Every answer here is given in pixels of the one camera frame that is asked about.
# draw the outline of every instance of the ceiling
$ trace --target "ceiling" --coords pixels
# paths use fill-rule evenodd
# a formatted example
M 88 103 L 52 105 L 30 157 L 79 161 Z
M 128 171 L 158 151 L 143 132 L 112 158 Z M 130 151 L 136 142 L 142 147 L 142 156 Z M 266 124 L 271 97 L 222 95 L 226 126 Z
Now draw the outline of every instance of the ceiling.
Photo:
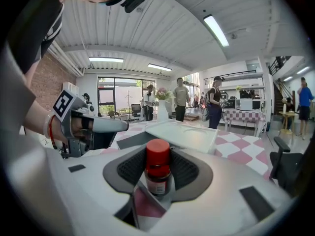
M 203 22 L 209 14 L 226 35 L 228 47 L 222 47 Z M 66 0 L 56 38 L 85 73 L 120 70 L 166 79 L 260 54 L 302 55 L 306 40 L 281 0 L 145 0 L 130 14 L 119 4 Z M 124 63 L 90 63 L 89 56 L 124 58 Z M 147 67 L 149 63 L 172 71 L 160 74 Z

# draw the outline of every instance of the blue shirt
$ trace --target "blue shirt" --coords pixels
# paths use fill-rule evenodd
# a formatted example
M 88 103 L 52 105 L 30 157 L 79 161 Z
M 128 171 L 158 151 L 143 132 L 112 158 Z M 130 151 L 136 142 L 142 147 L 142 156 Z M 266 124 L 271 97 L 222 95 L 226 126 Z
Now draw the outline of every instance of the blue shirt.
M 302 88 L 300 93 L 300 106 L 309 107 L 311 105 L 310 100 L 313 100 L 311 90 L 309 88 Z

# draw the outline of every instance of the flower bouquet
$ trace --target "flower bouquet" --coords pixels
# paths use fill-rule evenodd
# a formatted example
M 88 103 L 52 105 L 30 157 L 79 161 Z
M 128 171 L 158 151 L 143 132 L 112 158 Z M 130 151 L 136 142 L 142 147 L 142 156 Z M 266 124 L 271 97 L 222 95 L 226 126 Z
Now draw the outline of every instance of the flower bouquet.
M 159 88 L 156 93 L 156 98 L 159 100 L 165 100 L 169 102 L 174 98 L 172 91 L 167 90 L 166 88 Z

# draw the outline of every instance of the checkered tablecloth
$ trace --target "checkered tablecloth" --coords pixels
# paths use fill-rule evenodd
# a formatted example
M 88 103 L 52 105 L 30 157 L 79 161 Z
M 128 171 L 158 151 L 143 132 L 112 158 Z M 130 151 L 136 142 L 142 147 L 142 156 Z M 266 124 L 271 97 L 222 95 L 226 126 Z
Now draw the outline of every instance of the checkered tablecloth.
M 179 125 L 182 124 L 182 122 L 175 120 L 170 121 Z M 85 154 L 85 156 L 105 153 L 119 153 L 116 141 L 144 132 L 147 125 L 154 123 L 156 123 L 156 120 L 130 124 L 129 130 L 119 132 L 116 135 L 110 148 L 91 151 Z M 185 124 L 200 126 L 197 122 L 185 121 Z M 259 137 L 245 136 L 220 130 L 215 144 L 216 156 L 225 157 L 234 162 L 245 164 L 261 174 L 265 179 L 268 179 L 270 172 L 268 170 L 267 154 L 262 140 Z M 134 192 L 134 204 L 140 229 L 144 231 L 149 230 L 164 215 L 158 207 L 150 202 L 147 196 L 138 187 L 136 187 Z
M 225 109 L 223 120 L 228 123 L 230 120 L 265 121 L 265 114 L 261 111 L 241 111 L 237 109 Z

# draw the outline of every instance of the camera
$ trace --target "camera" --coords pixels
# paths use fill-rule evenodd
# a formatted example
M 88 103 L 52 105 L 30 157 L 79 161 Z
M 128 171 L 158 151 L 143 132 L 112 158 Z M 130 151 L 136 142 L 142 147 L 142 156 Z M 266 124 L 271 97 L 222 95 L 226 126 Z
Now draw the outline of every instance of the camera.
M 130 13 L 144 1 L 145 0 L 125 0 L 120 6 L 125 8 L 126 13 Z

